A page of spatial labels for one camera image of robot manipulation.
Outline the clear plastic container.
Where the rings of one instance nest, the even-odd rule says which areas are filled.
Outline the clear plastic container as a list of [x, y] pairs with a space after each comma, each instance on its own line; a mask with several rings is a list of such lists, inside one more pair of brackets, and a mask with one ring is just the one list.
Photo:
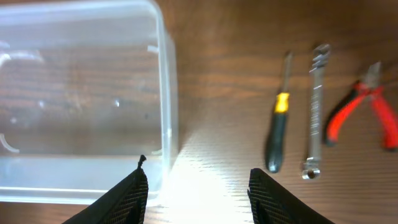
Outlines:
[[173, 40], [154, 1], [1, 5], [1, 200], [89, 205], [178, 154]]

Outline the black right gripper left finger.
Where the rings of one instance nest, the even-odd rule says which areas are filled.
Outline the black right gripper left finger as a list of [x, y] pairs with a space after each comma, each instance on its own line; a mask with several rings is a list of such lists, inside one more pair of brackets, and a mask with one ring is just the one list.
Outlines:
[[142, 155], [136, 170], [64, 224], [143, 224], [149, 194], [147, 176], [142, 169], [145, 160]]

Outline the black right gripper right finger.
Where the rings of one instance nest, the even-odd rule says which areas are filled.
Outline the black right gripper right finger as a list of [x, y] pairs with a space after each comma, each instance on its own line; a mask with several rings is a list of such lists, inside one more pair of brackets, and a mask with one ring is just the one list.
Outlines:
[[255, 224], [333, 224], [260, 168], [251, 169], [248, 197]]

